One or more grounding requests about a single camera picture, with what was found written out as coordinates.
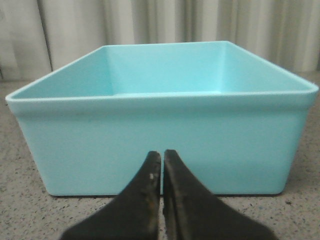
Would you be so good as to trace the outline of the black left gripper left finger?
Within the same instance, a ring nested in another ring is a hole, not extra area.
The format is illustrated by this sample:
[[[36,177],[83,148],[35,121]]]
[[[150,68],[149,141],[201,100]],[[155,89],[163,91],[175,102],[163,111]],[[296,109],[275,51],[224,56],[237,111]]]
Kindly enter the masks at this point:
[[[67,229],[62,240],[156,240],[161,156],[149,151],[134,178],[102,209]]]

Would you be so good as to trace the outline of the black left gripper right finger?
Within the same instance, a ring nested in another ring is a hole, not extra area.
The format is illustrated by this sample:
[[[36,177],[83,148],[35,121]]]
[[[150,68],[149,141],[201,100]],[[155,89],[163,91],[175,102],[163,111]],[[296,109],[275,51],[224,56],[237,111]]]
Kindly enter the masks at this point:
[[[275,240],[265,225],[218,199],[178,153],[164,153],[163,214],[169,240]]]

